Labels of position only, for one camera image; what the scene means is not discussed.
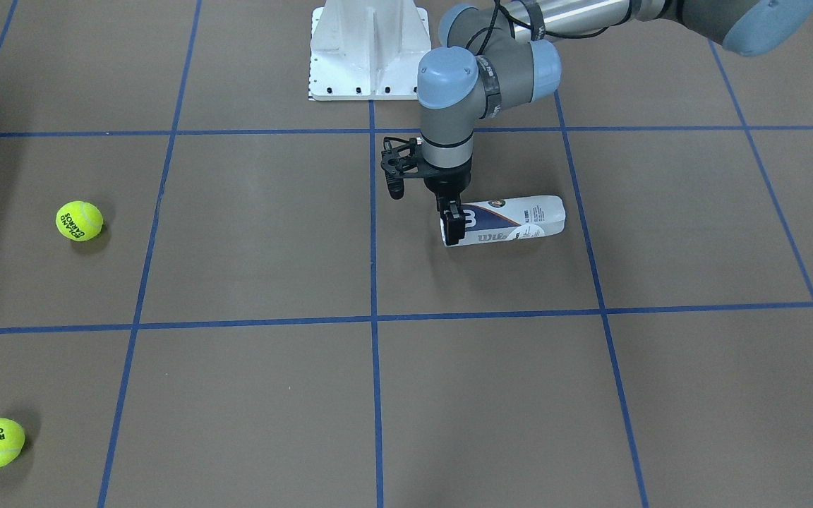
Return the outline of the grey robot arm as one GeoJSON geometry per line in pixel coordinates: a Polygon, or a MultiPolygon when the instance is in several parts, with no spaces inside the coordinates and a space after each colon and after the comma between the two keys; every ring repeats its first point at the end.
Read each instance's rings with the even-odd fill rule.
{"type": "Polygon", "coordinates": [[[477,120],[553,94],[562,77],[557,40],[601,35],[629,20],[671,20],[726,51],[767,54],[813,12],[813,1],[511,1],[452,7],[440,46],[417,67],[420,139],[415,154],[435,194],[443,241],[454,246],[469,225],[461,194],[471,179],[477,120]]]}

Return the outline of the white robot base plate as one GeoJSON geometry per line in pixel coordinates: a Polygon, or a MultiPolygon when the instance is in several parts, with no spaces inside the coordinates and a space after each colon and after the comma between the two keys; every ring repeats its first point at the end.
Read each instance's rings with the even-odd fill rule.
{"type": "Polygon", "coordinates": [[[413,1],[326,1],[313,10],[308,97],[415,100],[431,49],[427,10],[413,1]]]}

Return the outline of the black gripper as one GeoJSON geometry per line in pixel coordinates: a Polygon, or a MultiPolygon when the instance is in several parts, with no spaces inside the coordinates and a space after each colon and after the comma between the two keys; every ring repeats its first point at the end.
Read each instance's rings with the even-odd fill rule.
{"type": "Polygon", "coordinates": [[[445,245],[458,245],[465,236],[462,193],[471,183],[471,165],[429,168],[431,176],[426,178],[426,189],[435,196],[436,209],[445,212],[445,245]]]}

